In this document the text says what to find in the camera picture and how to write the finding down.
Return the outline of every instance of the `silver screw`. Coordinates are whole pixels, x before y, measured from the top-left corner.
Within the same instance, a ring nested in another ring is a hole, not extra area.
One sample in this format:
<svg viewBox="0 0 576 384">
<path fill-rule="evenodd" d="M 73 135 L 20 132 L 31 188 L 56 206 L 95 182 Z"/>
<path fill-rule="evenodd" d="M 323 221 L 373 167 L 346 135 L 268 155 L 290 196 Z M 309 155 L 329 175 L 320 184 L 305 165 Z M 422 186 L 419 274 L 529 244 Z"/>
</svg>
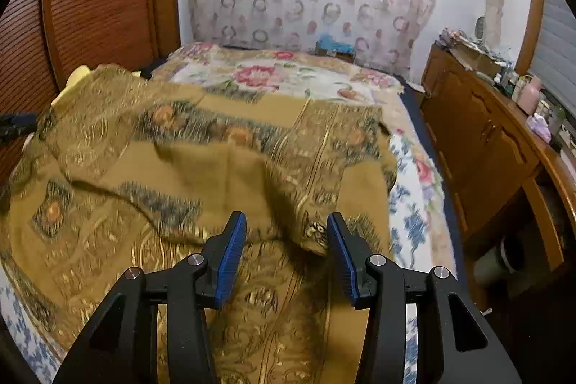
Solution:
<svg viewBox="0 0 576 384">
<path fill-rule="evenodd" d="M 450 276 L 450 271 L 445 267 L 438 266 L 434 267 L 434 275 L 439 279 L 447 279 Z"/>
<path fill-rule="evenodd" d="M 124 277 L 126 277 L 129 280 L 134 280 L 136 277 L 140 275 L 140 272 L 142 271 L 138 267 L 130 267 L 129 269 L 126 269 L 126 271 L 124 272 Z"/>
<path fill-rule="evenodd" d="M 373 254 L 370 256 L 370 263 L 372 265 L 384 265 L 386 263 L 386 258 L 381 254 Z"/>
<path fill-rule="evenodd" d="M 200 265 L 204 262 L 204 256 L 201 254 L 193 254 L 188 256 L 188 263 L 190 265 Z"/>
</svg>

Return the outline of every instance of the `patterned bedspread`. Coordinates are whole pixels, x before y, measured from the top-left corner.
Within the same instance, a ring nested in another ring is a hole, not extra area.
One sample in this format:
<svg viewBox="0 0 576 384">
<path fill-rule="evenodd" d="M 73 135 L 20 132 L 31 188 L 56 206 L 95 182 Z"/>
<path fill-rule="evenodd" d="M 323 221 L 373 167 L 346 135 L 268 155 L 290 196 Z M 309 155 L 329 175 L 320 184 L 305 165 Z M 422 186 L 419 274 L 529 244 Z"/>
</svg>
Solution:
<svg viewBox="0 0 576 384">
<path fill-rule="evenodd" d="M 457 275 L 444 216 L 441 177 L 420 144 L 399 94 L 401 84 L 382 72 L 330 57 L 278 51 L 238 51 L 193 44 L 175 51 L 154 72 L 153 80 L 195 83 L 240 98 L 249 91 L 327 99 L 354 105 L 378 105 L 392 132 L 397 178 L 389 196 L 391 253 L 405 268 L 428 272 L 447 266 Z M 42 383 L 51 383 L 59 367 L 19 303 L 0 269 L 0 311 L 25 360 Z M 404 383 L 415 383 L 417 320 L 407 306 Z"/>
</svg>

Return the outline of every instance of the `wooden cabinet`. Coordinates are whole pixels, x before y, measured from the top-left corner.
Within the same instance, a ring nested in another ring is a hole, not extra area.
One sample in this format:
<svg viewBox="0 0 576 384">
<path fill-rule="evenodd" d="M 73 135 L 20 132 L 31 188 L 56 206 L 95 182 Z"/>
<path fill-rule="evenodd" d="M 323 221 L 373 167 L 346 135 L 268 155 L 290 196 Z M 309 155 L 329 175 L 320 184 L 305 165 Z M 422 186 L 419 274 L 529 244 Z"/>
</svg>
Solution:
<svg viewBox="0 0 576 384">
<path fill-rule="evenodd" d="M 431 93 L 422 113 L 466 239 L 520 189 L 538 159 L 492 90 L 450 54 L 433 51 L 424 78 Z"/>
</svg>

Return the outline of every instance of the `bed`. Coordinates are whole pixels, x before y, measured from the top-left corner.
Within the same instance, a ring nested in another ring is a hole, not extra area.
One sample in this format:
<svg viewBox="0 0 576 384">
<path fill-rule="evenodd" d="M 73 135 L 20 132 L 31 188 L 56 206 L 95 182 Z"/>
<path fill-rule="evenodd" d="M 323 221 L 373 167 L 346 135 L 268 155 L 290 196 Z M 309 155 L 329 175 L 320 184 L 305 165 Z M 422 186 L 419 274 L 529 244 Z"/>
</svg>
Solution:
<svg viewBox="0 0 576 384">
<path fill-rule="evenodd" d="M 397 162 L 388 200 L 390 252 L 402 267 L 427 272 L 444 265 L 465 281 L 454 210 L 412 91 L 401 80 L 330 57 L 195 43 L 155 67 L 152 81 L 199 84 L 228 97 L 272 93 L 380 107 Z M 1 269 L 0 308 L 25 361 L 40 382 L 51 383 L 60 359 L 37 332 Z M 417 350 L 416 311 L 408 305 L 405 383 L 415 382 Z"/>
</svg>

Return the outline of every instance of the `dark blue mattress edge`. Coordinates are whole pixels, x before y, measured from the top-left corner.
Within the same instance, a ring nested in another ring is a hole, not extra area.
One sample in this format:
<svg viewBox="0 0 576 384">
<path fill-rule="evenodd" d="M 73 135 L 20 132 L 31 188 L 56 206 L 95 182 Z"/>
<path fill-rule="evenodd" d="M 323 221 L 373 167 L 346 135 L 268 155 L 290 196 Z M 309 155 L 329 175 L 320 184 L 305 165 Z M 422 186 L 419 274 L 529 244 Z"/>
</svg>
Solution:
<svg viewBox="0 0 576 384">
<path fill-rule="evenodd" d="M 412 124 L 414 125 L 414 129 L 416 130 L 416 134 L 420 139 L 424 150 L 430 155 L 430 158 L 433 160 L 436 168 L 440 173 L 442 173 L 442 167 L 440 166 L 440 162 L 438 160 L 438 155 L 436 154 L 436 150 L 432 145 L 432 139 L 428 134 L 428 130 L 426 129 L 426 125 L 424 124 L 424 119 L 422 119 L 422 115 L 420 114 L 420 106 L 416 101 L 415 92 L 411 89 L 410 86 L 406 83 L 404 78 L 396 77 L 402 86 L 404 87 L 404 93 L 400 94 L 400 99 L 402 103 L 408 110 L 408 115 L 412 120 Z M 456 211 L 454 210 L 454 204 L 452 203 L 452 199 L 450 197 L 450 191 L 448 191 L 448 186 L 446 184 L 446 178 L 444 175 L 442 176 L 442 191 L 444 192 L 444 215 L 446 216 L 446 224 L 448 225 L 448 231 L 450 232 L 450 240 L 452 241 L 452 248 L 454 251 L 454 262 L 456 263 L 456 272 L 458 275 L 458 280 L 464 288 L 468 288 L 468 283 L 466 280 L 466 267 L 464 265 L 464 250 L 462 247 L 462 238 L 460 237 L 460 229 L 458 226 L 458 219 L 456 217 Z"/>
</svg>

